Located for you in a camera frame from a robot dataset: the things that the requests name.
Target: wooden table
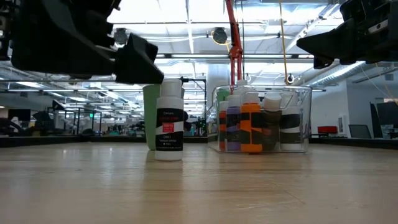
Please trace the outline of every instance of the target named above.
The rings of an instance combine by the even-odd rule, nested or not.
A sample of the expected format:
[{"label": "wooden table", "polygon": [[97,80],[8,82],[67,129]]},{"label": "wooden table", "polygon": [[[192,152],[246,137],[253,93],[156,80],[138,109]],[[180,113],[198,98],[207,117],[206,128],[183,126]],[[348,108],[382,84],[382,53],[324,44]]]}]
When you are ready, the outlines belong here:
[{"label": "wooden table", "polygon": [[398,222],[398,151],[311,145],[309,154],[218,154],[186,144],[0,149],[0,223]]}]

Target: desk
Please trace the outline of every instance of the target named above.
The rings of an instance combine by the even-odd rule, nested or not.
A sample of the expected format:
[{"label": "desk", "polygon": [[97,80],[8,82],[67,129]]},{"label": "desk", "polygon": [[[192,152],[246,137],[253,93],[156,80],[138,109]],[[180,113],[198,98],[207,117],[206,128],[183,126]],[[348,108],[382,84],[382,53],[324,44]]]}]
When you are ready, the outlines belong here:
[{"label": "desk", "polygon": [[185,144],[0,149],[0,223],[396,223],[398,151],[312,144],[309,154],[219,154]]}]

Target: orange paint bottle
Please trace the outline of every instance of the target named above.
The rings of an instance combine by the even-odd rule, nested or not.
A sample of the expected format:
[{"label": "orange paint bottle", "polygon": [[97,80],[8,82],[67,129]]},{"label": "orange paint bottle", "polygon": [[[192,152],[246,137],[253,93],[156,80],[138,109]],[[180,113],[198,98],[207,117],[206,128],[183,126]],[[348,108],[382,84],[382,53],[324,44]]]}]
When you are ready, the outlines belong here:
[{"label": "orange paint bottle", "polygon": [[262,152],[262,113],[258,93],[243,95],[241,107],[241,150],[242,152]]},{"label": "orange paint bottle", "polygon": [[225,152],[226,141],[226,109],[228,107],[227,101],[220,102],[220,113],[218,115],[218,147],[221,152]]}]

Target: purple paint bottle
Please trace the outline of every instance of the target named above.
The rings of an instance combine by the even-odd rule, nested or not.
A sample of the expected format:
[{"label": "purple paint bottle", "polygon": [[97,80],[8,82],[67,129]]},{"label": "purple paint bottle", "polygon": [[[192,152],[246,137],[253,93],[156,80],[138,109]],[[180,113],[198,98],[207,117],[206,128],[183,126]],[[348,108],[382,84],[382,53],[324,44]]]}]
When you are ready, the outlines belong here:
[{"label": "purple paint bottle", "polygon": [[241,95],[228,96],[226,109],[226,151],[241,152]]}]

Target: clear plastic bin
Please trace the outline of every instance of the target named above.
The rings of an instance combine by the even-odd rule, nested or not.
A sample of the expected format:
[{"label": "clear plastic bin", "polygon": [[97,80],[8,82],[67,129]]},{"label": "clear plastic bin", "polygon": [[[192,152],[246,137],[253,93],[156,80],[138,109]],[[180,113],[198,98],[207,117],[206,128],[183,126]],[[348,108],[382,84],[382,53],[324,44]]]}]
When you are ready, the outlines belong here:
[{"label": "clear plastic bin", "polygon": [[208,144],[220,152],[307,152],[312,89],[226,85],[206,113]]}]

